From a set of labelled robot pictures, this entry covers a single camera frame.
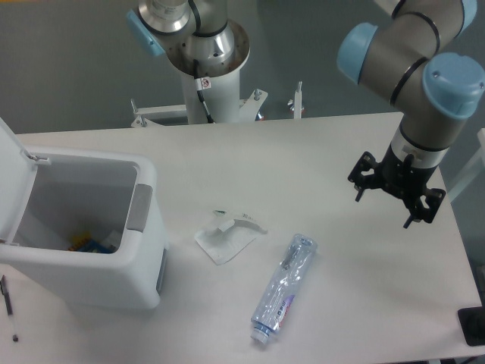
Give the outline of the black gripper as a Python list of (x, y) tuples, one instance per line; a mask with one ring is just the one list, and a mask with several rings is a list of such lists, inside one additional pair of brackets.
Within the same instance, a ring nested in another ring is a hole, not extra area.
[(366, 190), (384, 188), (401, 199), (409, 211), (404, 228), (408, 228), (412, 222), (424, 221), (431, 224), (446, 191), (427, 187), (427, 182), (437, 166), (417, 168), (414, 165), (416, 161), (412, 154), (406, 154), (400, 159), (391, 146), (381, 163), (369, 152), (364, 152), (348, 176), (348, 181), (354, 184), (357, 191), (355, 201), (359, 202)]

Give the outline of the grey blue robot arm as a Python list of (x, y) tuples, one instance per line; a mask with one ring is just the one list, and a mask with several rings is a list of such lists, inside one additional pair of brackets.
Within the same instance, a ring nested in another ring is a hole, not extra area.
[[(336, 57), (339, 70), (402, 113), (381, 161), (365, 152), (349, 174), (358, 193), (380, 189), (403, 201), (409, 222), (432, 222), (445, 192), (427, 182), (484, 93), (484, 70), (446, 52), (477, 13), (475, 1), (381, 1), (386, 29), (355, 26)], [(183, 83), (191, 124), (253, 122), (258, 109), (239, 98), (249, 57), (246, 31), (225, 1), (140, 1), (127, 24), (152, 56), (166, 55)]]

